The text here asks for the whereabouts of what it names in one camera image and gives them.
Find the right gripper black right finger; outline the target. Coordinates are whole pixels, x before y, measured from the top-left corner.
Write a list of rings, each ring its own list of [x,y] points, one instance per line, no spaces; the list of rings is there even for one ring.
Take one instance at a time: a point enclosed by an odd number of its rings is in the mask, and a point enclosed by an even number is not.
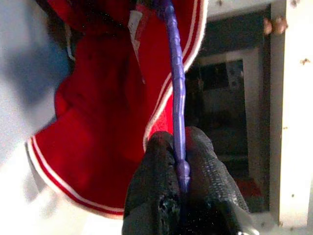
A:
[[[248,206],[210,138],[186,128],[186,157],[191,168],[186,235],[252,235]]]

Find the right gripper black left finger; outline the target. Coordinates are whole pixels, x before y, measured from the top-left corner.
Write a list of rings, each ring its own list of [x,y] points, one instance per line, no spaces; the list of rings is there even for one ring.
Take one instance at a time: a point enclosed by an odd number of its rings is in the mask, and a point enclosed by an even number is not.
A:
[[[176,235],[180,190],[173,137],[155,132],[127,190],[123,235]]]

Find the red white-trimmed jersey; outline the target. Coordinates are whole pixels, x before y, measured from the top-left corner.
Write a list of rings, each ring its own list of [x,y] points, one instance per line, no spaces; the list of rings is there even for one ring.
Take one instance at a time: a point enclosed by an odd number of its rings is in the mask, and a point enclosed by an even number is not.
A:
[[[27,141],[57,194],[122,219],[128,184],[154,132],[173,131],[165,20],[144,0],[36,0],[82,34],[55,94],[56,120]]]

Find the purple plastic hanger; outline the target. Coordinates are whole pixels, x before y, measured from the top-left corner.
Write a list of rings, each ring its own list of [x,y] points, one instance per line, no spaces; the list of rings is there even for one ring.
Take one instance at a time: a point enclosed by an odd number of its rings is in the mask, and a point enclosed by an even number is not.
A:
[[[190,166],[186,160],[184,121],[186,88],[180,34],[172,0],[154,0],[153,6],[156,8],[159,17],[165,22],[169,42],[173,86],[173,147],[181,198],[180,219],[185,221],[187,218]]]

